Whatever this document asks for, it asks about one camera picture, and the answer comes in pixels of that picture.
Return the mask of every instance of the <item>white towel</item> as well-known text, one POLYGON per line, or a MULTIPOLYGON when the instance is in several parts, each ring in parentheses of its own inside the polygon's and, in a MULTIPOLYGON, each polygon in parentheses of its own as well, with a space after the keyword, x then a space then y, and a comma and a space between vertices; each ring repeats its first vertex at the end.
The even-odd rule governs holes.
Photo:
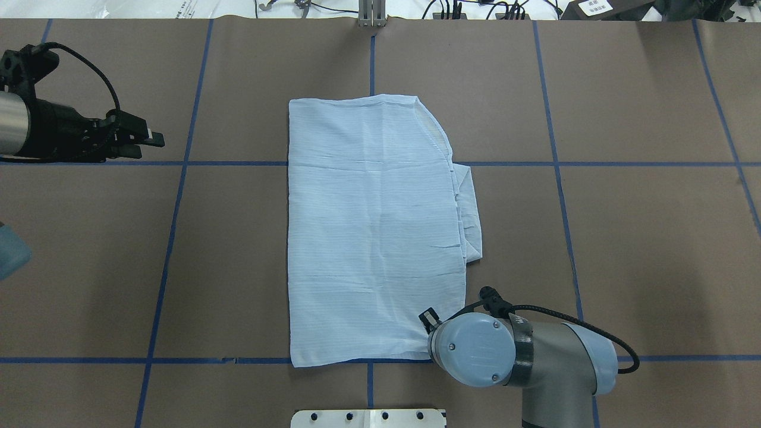
POLYGON ((427 359, 418 315, 461 309, 481 257, 470 168, 417 97, 289 107, 293 365, 427 359))

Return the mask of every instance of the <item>brown table surface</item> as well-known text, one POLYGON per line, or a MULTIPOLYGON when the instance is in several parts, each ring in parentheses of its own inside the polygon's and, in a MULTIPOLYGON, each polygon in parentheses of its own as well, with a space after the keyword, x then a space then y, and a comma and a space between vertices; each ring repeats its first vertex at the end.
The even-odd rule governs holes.
MULTIPOLYGON (((0 166, 0 219, 34 252, 0 285, 0 426, 288 426, 367 407, 519 426, 520 390, 431 363, 289 364, 288 100, 373 93, 420 96, 473 166, 469 301, 494 286, 640 352, 596 425, 759 425, 761 24, 355 25, 0 20, 0 49, 73 47, 167 141, 141 161, 0 166)), ((110 108, 64 53, 38 95, 110 108)))

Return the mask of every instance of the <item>folded fabric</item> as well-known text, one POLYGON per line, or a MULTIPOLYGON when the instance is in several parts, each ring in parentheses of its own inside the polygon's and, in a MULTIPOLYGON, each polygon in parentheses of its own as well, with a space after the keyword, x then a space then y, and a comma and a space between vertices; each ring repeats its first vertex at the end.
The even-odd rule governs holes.
POLYGON ((470 168, 417 97, 293 100, 291 361, 427 359, 418 314, 463 307, 481 257, 470 168))

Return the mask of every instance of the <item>white paper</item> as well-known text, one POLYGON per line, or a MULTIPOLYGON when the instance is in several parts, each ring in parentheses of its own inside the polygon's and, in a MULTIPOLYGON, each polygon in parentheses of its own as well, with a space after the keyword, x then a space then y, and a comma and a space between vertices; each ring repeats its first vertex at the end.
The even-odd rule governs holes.
POLYGON ((470 169, 451 159, 417 97, 291 101, 294 366, 428 358, 418 315, 461 309, 466 259, 481 254, 470 169))
POLYGON ((588 2, 581 2, 578 4, 581 11, 587 16, 594 16, 610 12, 613 7, 608 3, 608 0, 589 0, 588 2))

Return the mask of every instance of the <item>light blue joint cap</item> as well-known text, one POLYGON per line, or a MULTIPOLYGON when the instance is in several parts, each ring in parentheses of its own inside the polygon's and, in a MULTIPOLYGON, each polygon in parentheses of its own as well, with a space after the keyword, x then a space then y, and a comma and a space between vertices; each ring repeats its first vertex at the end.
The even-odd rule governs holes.
POLYGON ((613 348, 613 342, 588 330, 580 325, 564 322, 584 344, 594 367, 594 375, 597 377, 597 390, 595 395, 607 394, 616 386, 618 374, 618 356, 613 348))
POLYGON ((469 386, 502 385, 515 364, 515 342, 509 329, 480 312, 443 323, 435 331, 433 345, 441 368, 469 386))
POLYGON ((11 226, 0 226, 0 281, 31 258, 32 250, 11 230, 11 226))

